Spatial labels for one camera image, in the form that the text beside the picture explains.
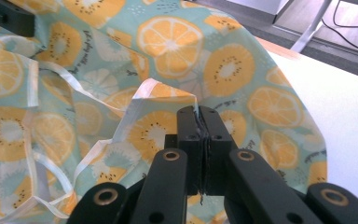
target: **fabric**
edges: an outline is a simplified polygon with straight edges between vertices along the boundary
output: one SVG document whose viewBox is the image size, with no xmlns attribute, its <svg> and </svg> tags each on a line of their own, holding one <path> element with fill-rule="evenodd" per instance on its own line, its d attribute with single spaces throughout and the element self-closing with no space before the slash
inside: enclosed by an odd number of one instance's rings
<svg viewBox="0 0 358 224">
<path fill-rule="evenodd" d="M 64 222 L 96 184 L 136 183 L 187 105 L 216 109 L 290 187 L 326 180 L 310 113 L 226 13 L 179 0 L 11 2 L 36 15 L 36 33 L 0 28 L 0 223 Z M 187 223 L 226 219 L 222 197 L 188 199 Z"/>
</svg>

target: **white table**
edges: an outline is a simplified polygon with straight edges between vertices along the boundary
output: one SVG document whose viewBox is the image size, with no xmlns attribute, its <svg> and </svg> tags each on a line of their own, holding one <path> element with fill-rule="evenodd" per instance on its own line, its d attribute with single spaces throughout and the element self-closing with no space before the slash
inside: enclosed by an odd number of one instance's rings
<svg viewBox="0 0 358 224">
<path fill-rule="evenodd" d="M 358 76 L 259 42 L 285 73 L 324 136 L 328 182 L 358 197 Z"/>
</svg>

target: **black cable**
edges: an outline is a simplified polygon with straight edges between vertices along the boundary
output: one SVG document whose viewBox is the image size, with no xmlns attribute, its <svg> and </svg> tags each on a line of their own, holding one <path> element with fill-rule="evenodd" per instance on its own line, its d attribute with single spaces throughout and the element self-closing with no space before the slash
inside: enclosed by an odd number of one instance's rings
<svg viewBox="0 0 358 224">
<path fill-rule="evenodd" d="M 322 23 L 323 23 L 327 28 L 329 28 L 330 30 L 336 32 L 339 36 L 341 36 L 348 44 L 350 44 L 350 45 L 352 45 L 352 46 L 354 46 L 355 48 L 358 49 L 358 46 L 357 46 L 357 45 L 353 44 L 350 40 L 348 40 L 348 39 L 347 39 L 342 33 L 340 33 L 339 31 L 337 31 L 337 30 L 335 30 L 334 28 L 328 26 L 328 25 L 324 22 L 323 19 L 322 19 Z"/>
<path fill-rule="evenodd" d="M 338 3 L 336 5 L 336 9 L 334 10 L 334 14 L 333 14 L 333 23 L 335 24 L 335 26 L 344 27 L 344 28 L 358 28 L 358 26 L 339 25 L 339 24 L 336 23 L 336 14 L 337 14 L 337 10 L 338 10 L 338 7 L 339 7 L 340 3 L 341 3 L 341 0 L 338 0 Z"/>
</svg>

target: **screw hole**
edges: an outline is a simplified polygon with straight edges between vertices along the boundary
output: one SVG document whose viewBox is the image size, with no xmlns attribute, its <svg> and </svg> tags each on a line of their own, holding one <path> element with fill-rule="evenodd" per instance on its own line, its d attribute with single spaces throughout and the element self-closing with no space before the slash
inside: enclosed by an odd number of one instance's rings
<svg viewBox="0 0 358 224">
<path fill-rule="evenodd" d="M 117 199 L 118 193 L 115 189 L 101 189 L 94 195 L 94 202 L 98 205 L 108 205 Z"/>
<path fill-rule="evenodd" d="M 163 220 L 164 220 L 164 215 L 162 215 L 162 213 L 160 212 L 152 213 L 149 216 L 149 221 L 151 223 L 161 223 Z"/>
<path fill-rule="evenodd" d="M 339 191 L 333 189 L 323 189 L 321 193 L 324 199 L 332 204 L 347 206 L 350 203 L 348 198 Z"/>
<path fill-rule="evenodd" d="M 164 153 L 164 159 L 166 161 L 176 161 L 177 159 L 179 159 L 179 153 L 175 151 L 168 151 Z"/>
<path fill-rule="evenodd" d="M 295 223 L 295 224 L 301 224 L 303 223 L 303 219 L 301 216 L 299 216 L 298 214 L 295 213 L 288 213 L 286 215 L 287 219 L 289 219 L 290 222 Z"/>
<path fill-rule="evenodd" d="M 243 161 L 252 161 L 255 159 L 255 155 L 247 151 L 240 151 L 238 152 L 238 158 Z"/>
</svg>

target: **kiwi print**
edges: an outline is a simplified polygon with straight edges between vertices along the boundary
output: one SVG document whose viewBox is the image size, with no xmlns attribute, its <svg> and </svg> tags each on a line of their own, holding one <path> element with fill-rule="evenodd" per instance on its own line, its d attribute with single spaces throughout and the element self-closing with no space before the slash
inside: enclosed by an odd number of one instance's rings
<svg viewBox="0 0 358 224">
<path fill-rule="evenodd" d="M 211 25 L 222 35 L 227 35 L 229 32 L 233 32 L 242 27 L 236 20 L 220 15 L 211 15 L 206 18 L 204 22 Z"/>
<path fill-rule="evenodd" d="M 31 178 L 29 176 L 24 177 L 13 194 L 17 196 L 17 201 L 12 204 L 13 208 L 16 209 L 32 196 Z"/>
<path fill-rule="evenodd" d="M 108 172 L 100 172 L 97 184 L 104 182 L 117 183 L 126 172 L 126 169 L 120 167 L 110 167 Z"/>
<path fill-rule="evenodd" d="M 60 5 L 56 0 L 10 0 L 10 2 L 34 14 L 57 12 L 60 9 Z"/>
<path fill-rule="evenodd" d="M 150 163 L 155 154 L 164 148 L 165 134 L 176 133 L 176 115 L 169 111 L 154 111 L 138 119 L 127 140 Z"/>
<path fill-rule="evenodd" d="M 217 49 L 204 70 L 206 88 L 214 96 L 229 96 L 248 84 L 255 72 L 252 53 L 238 44 Z"/>
<path fill-rule="evenodd" d="M 327 181 L 327 162 L 316 161 L 310 166 L 308 185 L 323 183 Z"/>
<path fill-rule="evenodd" d="M 235 143 L 240 147 L 246 136 L 246 120 L 243 114 L 235 110 L 225 110 L 220 113 L 229 134 L 231 134 Z"/>
<path fill-rule="evenodd" d="M 126 34 L 122 31 L 119 31 L 118 29 L 113 29 L 108 27 L 106 29 L 107 34 L 109 35 L 109 37 L 111 39 L 113 39 L 114 41 L 118 42 L 119 44 L 130 48 L 131 47 L 131 40 L 132 40 L 132 36 L 129 34 Z"/>
<path fill-rule="evenodd" d="M 61 66 L 72 65 L 82 46 L 81 41 L 77 30 L 58 21 L 50 27 L 48 49 L 38 54 L 36 59 L 57 63 Z"/>
<path fill-rule="evenodd" d="M 63 4 L 75 16 L 90 26 L 100 28 L 125 5 L 126 0 L 63 0 Z"/>
<path fill-rule="evenodd" d="M 0 106 L 0 161 L 17 161 L 25 158 L 24 119 L 26 110 Z"/>
</svg>

